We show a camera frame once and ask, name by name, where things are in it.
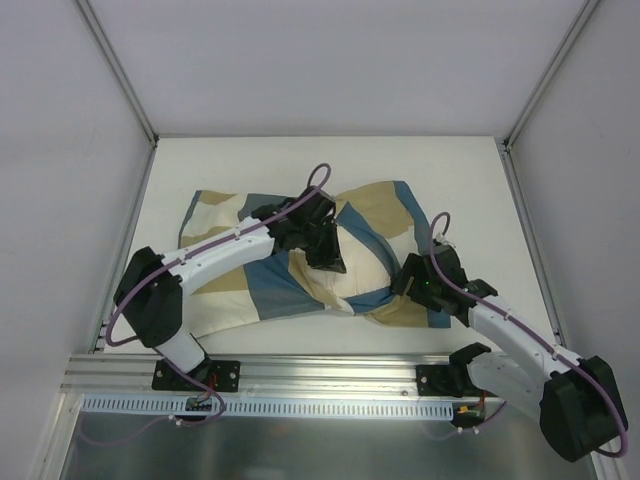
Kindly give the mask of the white pillow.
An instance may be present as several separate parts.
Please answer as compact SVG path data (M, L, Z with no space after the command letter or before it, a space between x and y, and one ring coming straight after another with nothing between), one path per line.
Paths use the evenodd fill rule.
M337 234L346 272L342 274L308 268L308 277L340 298L388 287L390 274L378 257L343 227L337 228Z

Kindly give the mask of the blue tan white checked pillowcase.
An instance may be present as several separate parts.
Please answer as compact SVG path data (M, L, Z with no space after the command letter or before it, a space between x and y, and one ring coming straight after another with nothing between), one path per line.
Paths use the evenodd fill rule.
M391 291L391 283L411 253L428 251L429 222L404 181L381 181L339 193L337 228L343 227L383 263L390 285L340 298L314 283L300 250L238 267L190 295L183 320L203 338L258 321L335 310L392 327L448 328L451 319Z

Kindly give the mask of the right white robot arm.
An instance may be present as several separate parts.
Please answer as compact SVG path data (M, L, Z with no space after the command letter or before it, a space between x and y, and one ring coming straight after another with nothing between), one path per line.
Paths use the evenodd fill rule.
M445 366L418 368L420 387L457 398L495 394L536 421L570 462L601 453L614 439L620 447L607 455L625 454L628 420L609 364L545 339L486 281L468 279L453 247L434 242L429 254L409 255L392 290L491 342L457 350Z

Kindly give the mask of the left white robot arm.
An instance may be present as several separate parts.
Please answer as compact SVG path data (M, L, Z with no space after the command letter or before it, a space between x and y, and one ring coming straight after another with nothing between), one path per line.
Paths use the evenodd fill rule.
M212 280L281 252L300 250L316 270L345 273L336 202L319 187L255 208L236 226L169 253L134 253L114 294L112 317L125 318L136 340L160 353L188 390L208 381L208 356L183 322L186 299Z

